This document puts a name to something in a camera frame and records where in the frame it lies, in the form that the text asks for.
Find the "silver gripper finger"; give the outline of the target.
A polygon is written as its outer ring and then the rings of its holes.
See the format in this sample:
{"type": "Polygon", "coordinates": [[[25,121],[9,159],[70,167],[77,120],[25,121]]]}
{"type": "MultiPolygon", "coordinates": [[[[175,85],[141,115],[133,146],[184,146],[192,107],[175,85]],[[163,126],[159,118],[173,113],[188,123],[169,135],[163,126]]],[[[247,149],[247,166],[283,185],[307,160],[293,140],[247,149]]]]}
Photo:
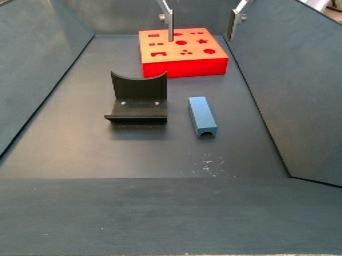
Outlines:
{"type": "Polygon", "coordinates": [[[173,11],[169,8],[165,0],[156,0],[161,13],[159,14],[159,20],[167,25],[168,41],[173,41],[173,11]]]}
{"type": "Polygon", "coordinates": [[[229,41],[233,40],[237,25],[245,19],[245,14],[243,13],[243,10],[245,9],[248,2],[249,0],[240,0],[237,6],[231,10],[227,28],[227,39],[229,41]]]}

